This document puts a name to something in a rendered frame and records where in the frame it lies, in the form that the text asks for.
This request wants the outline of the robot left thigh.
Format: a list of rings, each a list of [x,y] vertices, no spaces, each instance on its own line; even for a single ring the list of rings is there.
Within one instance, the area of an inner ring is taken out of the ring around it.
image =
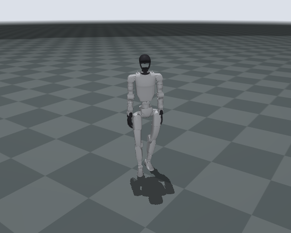
[[[159,115],[160,113],[157,111],[157,109],[153,109],[153,119],[151,122],[151,134],[149,134],[147,136],[147,141],[148,142],[152,142],[152,140],[156,140],[158,134],[159,134],[159,130],[161,127],[161,115]]]

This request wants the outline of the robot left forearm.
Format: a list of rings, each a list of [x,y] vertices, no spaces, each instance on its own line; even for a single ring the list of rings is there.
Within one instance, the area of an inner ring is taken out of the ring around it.
[[[157,111],[159,113],[160,113],[160,110],[163,110],[163,98],[157,98],[157,101],[158,101],[158,109],[157,109]]]

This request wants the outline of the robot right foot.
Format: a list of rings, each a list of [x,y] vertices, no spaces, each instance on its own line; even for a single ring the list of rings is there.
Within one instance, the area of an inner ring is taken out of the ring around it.
[[[144,172],[143,172],[143,167],[142,167],[142,168],[141,168],[141,166],[140,166],[140,168],[138,167],[138,170],[137,170],[137,176],[138,176],[138,177],[142,177],[143,174],[144,174]]]

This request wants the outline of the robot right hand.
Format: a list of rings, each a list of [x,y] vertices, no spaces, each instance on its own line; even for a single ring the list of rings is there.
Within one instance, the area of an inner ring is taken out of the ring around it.
[[[127,115],[127,117],[128,117],[128,119],[127,119],[128,125],[129,125],[131,128],[133,128],[133,127],[132,127],[133,124],[132,124],[132,120],[131,120],[131,118],[132,118],[132,112],[129,113],[129,116]]]

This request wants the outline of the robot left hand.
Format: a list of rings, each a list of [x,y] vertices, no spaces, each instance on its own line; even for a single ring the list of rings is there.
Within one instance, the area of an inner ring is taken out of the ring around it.
[[[162,124],[162,115],[163,115],[163,110],[160,110],[160,114],[161,115],[161,124]]]

